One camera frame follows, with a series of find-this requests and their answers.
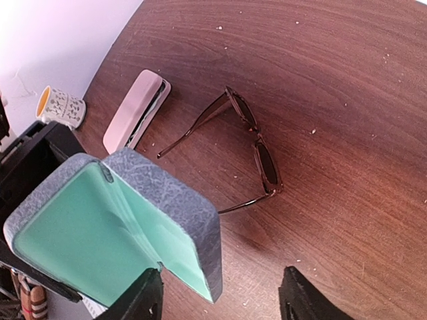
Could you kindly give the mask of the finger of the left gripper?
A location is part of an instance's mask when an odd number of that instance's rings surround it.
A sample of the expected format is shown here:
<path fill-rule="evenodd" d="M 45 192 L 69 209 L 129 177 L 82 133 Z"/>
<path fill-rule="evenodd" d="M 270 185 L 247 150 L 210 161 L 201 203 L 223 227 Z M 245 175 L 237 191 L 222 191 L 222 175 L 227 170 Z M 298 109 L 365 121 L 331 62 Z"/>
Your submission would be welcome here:
<path fill-rule="evenodd" d="M 50 291 L 74 303 L 82 300 L 82 296 L 76 290 L 48 277 L 14 255 L 4 240 L 1 240 L 1 264 L 18 271 Z"/>

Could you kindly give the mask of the pink glasses case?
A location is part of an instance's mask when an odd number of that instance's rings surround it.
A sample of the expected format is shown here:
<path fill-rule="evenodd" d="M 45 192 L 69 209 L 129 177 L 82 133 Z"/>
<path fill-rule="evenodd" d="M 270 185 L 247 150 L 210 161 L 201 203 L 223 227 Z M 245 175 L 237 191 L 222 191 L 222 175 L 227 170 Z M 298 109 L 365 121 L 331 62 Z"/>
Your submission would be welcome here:
<path fill-rule="evenodd" d="M 133 82 L 104 136 L 109 154 L 124 147 L 135 149 L 171 92 L 171 84 L 157 73 L 143 70 Z"/>

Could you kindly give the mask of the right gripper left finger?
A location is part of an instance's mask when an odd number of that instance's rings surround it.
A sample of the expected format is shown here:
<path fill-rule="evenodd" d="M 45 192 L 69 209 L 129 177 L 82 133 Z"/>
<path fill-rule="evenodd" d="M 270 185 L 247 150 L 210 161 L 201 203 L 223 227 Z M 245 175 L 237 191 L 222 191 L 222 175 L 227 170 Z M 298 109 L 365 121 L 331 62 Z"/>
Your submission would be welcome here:
<path fill-rule="evenodd" d="M 99 320 L 161 320 L 163 282 L 157 269 L 146 269 Z"/>

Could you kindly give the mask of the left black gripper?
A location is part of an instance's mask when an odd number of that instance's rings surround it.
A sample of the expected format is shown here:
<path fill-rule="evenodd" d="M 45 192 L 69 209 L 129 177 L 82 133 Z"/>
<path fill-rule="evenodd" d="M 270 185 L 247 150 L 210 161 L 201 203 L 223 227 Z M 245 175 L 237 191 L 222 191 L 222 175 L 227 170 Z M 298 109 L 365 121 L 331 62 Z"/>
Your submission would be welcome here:
<path fill-rule="evenodd" d="M 57 122 L 34 122 L 1 155 L 1 212 L 12 212 L 60 164 L 85 150 Z"/>

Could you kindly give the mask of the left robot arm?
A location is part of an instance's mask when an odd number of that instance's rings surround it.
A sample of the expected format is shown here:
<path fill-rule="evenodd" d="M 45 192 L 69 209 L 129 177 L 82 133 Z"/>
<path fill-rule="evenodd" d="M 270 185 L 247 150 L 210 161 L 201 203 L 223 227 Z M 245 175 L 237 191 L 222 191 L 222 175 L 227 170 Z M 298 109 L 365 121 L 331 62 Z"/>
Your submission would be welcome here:
<path fill-rule="evenodd" d="M 71 130 L 56 122 L 48 125 L 36 121 L 19 137 L 12 132 L 4 110 L 1 111 L 1 222 L 25 200 L 60 164 L 83 147 Z M 20 300 L 19 283 L 12 272 L 28 276 L 41 285 L 36 297 L 50 290 L 78 303 L 82 297 L 76 290 L 50 279 L 16 255 L 6 240 L 1 239 L 1 318 L 30 319 L 31 306 Z"/>

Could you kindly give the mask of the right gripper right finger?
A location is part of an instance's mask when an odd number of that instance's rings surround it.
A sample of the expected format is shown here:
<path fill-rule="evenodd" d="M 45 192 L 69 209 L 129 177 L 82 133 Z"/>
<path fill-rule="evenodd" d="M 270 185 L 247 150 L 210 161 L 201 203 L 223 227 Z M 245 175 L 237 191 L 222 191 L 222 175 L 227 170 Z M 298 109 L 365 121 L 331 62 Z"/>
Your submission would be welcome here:
<path fill-rule="evenodd" d="M 278 295 L 282 319 L 347 319 L 347 314 L 294 266 L 285 267 Z"/>

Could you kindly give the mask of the grey-blue glasses case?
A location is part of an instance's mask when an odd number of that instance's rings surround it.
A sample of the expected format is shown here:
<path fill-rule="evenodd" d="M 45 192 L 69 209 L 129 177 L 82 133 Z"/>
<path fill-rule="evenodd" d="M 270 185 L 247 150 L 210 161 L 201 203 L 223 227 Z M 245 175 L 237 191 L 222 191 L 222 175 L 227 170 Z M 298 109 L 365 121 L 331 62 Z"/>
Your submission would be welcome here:
<path fill-rule="evenodd" d="M 167 269 L 211 303 L 222 294 L 216 208 L 134 150 L 78 153 L 8 216 L 24 262 L 110 307 L 147 269 Z"/>

